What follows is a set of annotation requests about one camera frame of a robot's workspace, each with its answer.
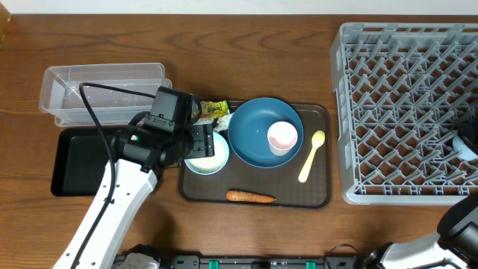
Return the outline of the light blue cup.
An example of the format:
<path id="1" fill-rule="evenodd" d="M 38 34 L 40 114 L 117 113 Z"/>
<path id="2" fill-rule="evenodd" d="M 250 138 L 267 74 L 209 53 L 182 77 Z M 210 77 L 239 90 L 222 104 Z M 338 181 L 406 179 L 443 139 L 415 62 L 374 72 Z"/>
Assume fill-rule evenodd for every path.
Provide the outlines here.
<path id="1" fill-rule="evenodd" d="M 465 142 L 458 135 L 453 138 L 453 149 L 458 152 L 458 157 L 464 161 L 477 159 L 477 154 L 466 146 Z"/>

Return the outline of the dark blue plate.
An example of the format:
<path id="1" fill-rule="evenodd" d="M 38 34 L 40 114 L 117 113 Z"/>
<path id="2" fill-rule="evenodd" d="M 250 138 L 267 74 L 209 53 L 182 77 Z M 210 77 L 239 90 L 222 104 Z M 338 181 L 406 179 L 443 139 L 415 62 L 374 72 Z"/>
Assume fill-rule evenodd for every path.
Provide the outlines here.
<path id="1" fill-rule="evenodd" d="M 283 156 L 273 154 L 267 139 L 269 128 L 277 122 L 290 123 L 298 134 L 298 141 Z M 229 122 L 228 137 L 232 150 L 242 161 L 253 167 L 275 168 L 288 163 L 299 152 L 304 128 L 291 105 L 280 99 L 260 97 L 235 110 Z"/>

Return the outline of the pink cup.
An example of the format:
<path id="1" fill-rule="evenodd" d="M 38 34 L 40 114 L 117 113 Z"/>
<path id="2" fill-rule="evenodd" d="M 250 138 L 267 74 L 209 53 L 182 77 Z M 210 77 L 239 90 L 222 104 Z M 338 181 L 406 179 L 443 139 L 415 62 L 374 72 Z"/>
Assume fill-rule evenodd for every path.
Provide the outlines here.
<path id="1" fill-rule="evenodd" d="M 267 141 L 274 155 L 283 156 L 296 145 L 298 132 L 291 123 L 279 121 L 269 127 Z"/>

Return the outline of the yellow plastic spoon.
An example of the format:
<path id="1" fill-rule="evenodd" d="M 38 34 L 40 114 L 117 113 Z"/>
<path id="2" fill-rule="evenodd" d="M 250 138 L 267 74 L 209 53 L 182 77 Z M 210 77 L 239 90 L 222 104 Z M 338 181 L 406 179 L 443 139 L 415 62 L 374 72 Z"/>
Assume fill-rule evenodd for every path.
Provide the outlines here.
<path id="1" fill-rule="evenodd" d="M 325 143 L 325 138 L 326 135 L 324 131 L 318 130 L 313 134 L 311 138 L 311 151 L 308 154 L 308 157 L 305 160 L 305 163 L 299 173 L 299 182 L 305 183 L 307 181 L 315 157 L 315 153 Z"/>

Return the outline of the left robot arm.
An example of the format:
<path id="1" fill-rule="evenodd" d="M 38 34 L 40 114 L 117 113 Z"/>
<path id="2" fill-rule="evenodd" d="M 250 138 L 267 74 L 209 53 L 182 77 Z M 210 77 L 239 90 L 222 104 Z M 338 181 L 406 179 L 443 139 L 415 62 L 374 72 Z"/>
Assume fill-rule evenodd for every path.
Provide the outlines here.
<path id="1" fill-rule="evenodd" d="M 128 125 L 108 147 L 96 196 L 56 268 L 109 268 L 145 199 L 165 167 L 214 154 L 213 129 L 193 125 L 169 137 Z"/>

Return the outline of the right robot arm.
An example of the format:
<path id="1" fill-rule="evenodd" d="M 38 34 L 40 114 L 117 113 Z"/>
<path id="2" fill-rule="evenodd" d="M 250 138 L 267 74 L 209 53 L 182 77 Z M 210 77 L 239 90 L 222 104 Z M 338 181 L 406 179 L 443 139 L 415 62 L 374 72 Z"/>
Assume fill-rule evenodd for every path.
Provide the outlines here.
<path id="1" fill-rule="evenodd" d="M 408 243 L 388 243 L 357 268 L 476 268 L 477 193 L 453 205 L 436 232 Z"/>

